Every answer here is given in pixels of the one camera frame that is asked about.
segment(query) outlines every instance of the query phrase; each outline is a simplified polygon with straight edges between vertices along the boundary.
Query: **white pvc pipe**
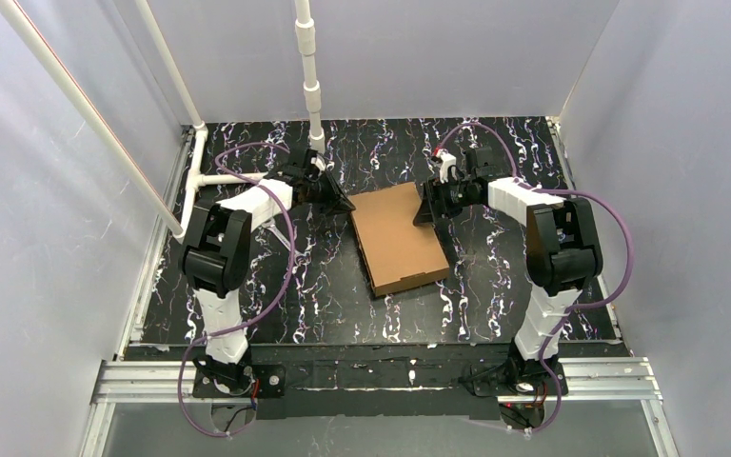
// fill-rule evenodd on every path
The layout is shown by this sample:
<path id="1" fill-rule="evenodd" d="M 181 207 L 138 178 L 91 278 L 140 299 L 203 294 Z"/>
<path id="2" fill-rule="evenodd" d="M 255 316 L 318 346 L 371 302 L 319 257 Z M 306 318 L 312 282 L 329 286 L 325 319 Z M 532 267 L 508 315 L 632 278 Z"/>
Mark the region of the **white pvc pipe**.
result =
<path id="1" fill-rule="evenodd" d="M 57 54 L 54 53 L 54 50 L 32 23 L 30 17 L 15 0 L 0 0 L 0 12 L 32 51 L 35 58 L 43 65 L 44 69 L 49 73 L 49 76 L 57 83 L 60 90 L 66 94 L 69 101 L 71 101 L 86 122 L 88 122 L 93 131 L 105 142 L 108 149 L 113 152 L 119 164 L 128 174 L 130 181 L 141 190 L 142 194 L 155 208 L 155 211 L 161 216 L 161 219 L 167 227 L 172 230 L 175 236 L 183 236 L 181 225 L 178 224 L 178 220 L 169 210 L 167 204 L 164 203 L 161 195 L 149 183 L 147 176 L 138 168 L 133 158 L 130 157 L 128 150 L 125 149 L 122 142 L 119 141 L 119 138 L 110 129 L 108 123 L 105 122 L 105 119 L 103 119 L 88 96 L 74 80 L 74 77 L 71 76 L 69 70 L 66 69 L 66 66 L 57 57 Z"/>
<path id="2" fill-rule="evenodd" d="M 295 36 L 304 66 L 304 99 L 309 111 L 309 145 L 323 152 L 326 148 L 321 126 L 321 84 L 315 69 L 315 21 L 309 13 L 309 0 L 295 0 Z"/>
<path id="3" fill-rule="evenodd" d="M 205 125 L 203 123 L 203 119 L 197 112 L 197 107 L 194 106 L 194 101 L 191 99 L 191 95 L 188 92 L 187 84 L 184 82 L 184 78 L 181 76 L 181 72 L 175 64 L 175 59 L 172 57 L 172 53 L 169 52 L 167 40 L 164 39 L 164 34 L 161 33 L 161 29 L 158 27 L 158 22 L 155 20 L 155 16 L 152 14 L 152 10 L 149 8 L 147 0 L 136 0 L 136 7 L 139 9 L 139 12 L 141 12 L 141 17 L 144 20 L 144 24 L 147 26 L 147 31 L 150 36 L 152 36 L 155 48 L 158 49 L 158 53 L 161 55 L 161 58 L 164 60 L 164 64 L 167 66 L 169 77 L 172 78 L 172 82 L 175 83 L 175 88 L 181 96 L 181 101 L 184 103 L 184 106 L 188 111 L 191 124 L 196 129 L 199 129 Z"/>
<path id="4" fill-rule="evenodd" d="M 208 129 L 205 125 L 195 131 L 194 148 L 191 152 L 191 163 L 187 173 L 187 181 L 185 184 L 186 192 L 184 194 L 184 210 L 181 213 L 181 227 L 184 231 L 175 236 L 175 239 L 182 242 L 187 234 L 188 221 L 191 219 L 191 212 L 194 209 L 194 198 L 197 195 L 197 179 L 201 176 L 200 166 L 203 162 L 203 150 L 206 148 L 206 140 L 208 139 Z"/>
<path id="5" fill-rule="evenodd" d="M 266 174 L 267 173 L 245 173 L 244 176 L 250 179 L 262 179 Z M 200 187 L 218 186 L 221 184 L 242 184 L 245 182 L 236 176 L 231 176 L 230 174 L 201 174 L 197 179 L 198 186 Z"/>

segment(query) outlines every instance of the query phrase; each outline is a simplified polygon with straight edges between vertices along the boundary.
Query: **box flap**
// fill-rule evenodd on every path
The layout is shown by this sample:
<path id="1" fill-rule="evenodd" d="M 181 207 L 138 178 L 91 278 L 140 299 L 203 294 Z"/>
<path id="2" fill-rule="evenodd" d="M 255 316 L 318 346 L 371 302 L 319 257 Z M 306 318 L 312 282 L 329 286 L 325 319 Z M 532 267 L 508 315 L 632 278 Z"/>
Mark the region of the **box flap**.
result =
<path id="1" fill-rule="evenodd" d="M 350 197 L 360 250 L 375 295 L 446 278 L 449 264 L 433 227 L 416 227 L 422 203 L 416 185 L 405 183 Z"/>

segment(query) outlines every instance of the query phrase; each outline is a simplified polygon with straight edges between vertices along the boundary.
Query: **red wire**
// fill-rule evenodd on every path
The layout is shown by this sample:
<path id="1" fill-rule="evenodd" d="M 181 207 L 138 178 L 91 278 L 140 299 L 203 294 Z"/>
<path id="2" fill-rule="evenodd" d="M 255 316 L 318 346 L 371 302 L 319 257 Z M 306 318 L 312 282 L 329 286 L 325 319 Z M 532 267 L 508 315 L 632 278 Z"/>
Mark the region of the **red wire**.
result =
<path id="1" fill-rule="evenodd" d="M 543 383 L 543 398 L 539 403 L 540 407 L 544 405 L 544 401 L 546 398 L 547 398 L 547 383 Z"/>
<path id="2" fill-rule="evenodd" d="M 540 387 L 537 386 L 536 390 L 534 390 L 534 401 L 528 404 L 528 407 L 535 407 L 537 405 L 537 400 L 540 399 Z"/>
<path id="3" fill-rule="evenodd" d="M 256 392 L 259 391 L 259 379 L 256 379 L 256 384 L 253 386 L 253 393 L 250 394 L 251 400 L 256 400 Z"/>

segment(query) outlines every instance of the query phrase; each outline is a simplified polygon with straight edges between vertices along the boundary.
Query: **vertical pole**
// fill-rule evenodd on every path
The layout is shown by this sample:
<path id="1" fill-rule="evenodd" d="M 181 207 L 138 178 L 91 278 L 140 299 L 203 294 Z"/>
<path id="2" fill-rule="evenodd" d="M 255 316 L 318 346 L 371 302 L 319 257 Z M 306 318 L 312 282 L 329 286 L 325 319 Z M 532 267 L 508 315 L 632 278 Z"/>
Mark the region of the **vertical pole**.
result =
<path id="1" fill-rule="evenodd" d="M 149 8 L 147 0 L 136 0 L 136 8 L 141 13 L 141 17 L 144 20 L 147 31 L 152 37 L 152 41 L 155 43 L 155 48 L 158 49 L 158 53 L 161 55 L 161 59 L 164 61 L 164 65 L 167 66 L 167 72 L 172 82 L 175 83 L 175 88 L 178 90 L 178 95 L 181 96 L 181 101 L 184 103 L 191 120 L 191 124 L 199 129 L 204 125 L 203 119 L 200 117 L 200 113 L 197 112 L 197 107 L 194 106 L 194 101 L 191 99 L 187 89 L 187 84 L 184 82 L 184 78 L 181 76 L 181 71 L 178 70 L 175 59 L 172 57 L 172 53 L 169 52 L 169 46 L 167 46 L 167 40 L 164 39 L 164 34 L 161 33 L 161 29 L 158 27 L 158 22 L 155 20 L 155 16 L 152 14 L 152 10 Z"/>
<path id="2" fill-rule="evenodd" d="M 321 126 L 321 84 L 315 71 L 315 21 L 309 14 L 309 0 L 295 0 L 295 9 L 295 35 L 304 64 L 304 98 L 309 111 L 309 144 L 323 152 L 326 139 Z"/>

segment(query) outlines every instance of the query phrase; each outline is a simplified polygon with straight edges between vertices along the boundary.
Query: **white wall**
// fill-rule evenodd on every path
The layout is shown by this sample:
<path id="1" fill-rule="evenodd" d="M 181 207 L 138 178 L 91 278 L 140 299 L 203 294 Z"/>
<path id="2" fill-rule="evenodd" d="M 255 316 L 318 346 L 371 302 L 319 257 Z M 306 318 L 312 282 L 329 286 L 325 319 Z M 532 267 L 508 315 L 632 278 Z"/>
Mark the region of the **white wall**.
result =
<path id="1" fill-rule="evenodd" d="M 163 190 L 180 127 L 128 63 L 109 11 L 80 5 L 63 15 L 72 12 L 64 0 L 22 3 Z M 0 456 L 77 452 L 153 220 L 0 16 Z"/>
<path id="2" fill-rule="evenodd" d="M 321 114 L 558 115 L 617 3 L 313 0 Z M 187 123 L 135 5 L 116 6 Z M 307 117 L 291 0 L 150 6 L 207 121 Z"/>
<path id="3" fill-rule="evenodd" d="M 577 186 L 633 229 L 620 322 L 681 454 L 731 455 L 731 2 L 622 0 L 562 120 Z M 602 235 L 615 283 L 620 236 Z"/>

